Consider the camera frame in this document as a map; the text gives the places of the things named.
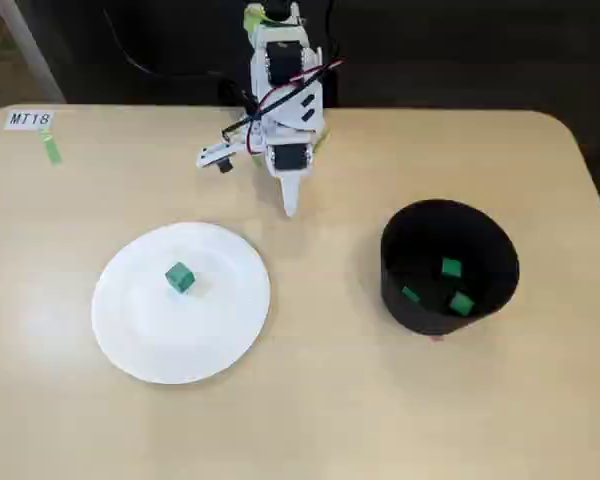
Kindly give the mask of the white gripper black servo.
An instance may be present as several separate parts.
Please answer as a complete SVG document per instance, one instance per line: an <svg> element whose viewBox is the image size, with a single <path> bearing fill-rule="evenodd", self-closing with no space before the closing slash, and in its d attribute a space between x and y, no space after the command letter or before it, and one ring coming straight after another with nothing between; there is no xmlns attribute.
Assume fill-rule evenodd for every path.
<svg viewBox="0 0 600 480"><path fill-rule="evenodd" d="M298 208L303 175L311 168L311 144L275 144L265 148L265 162L273 176L277 197L285 216L293 217Z"/></svg>

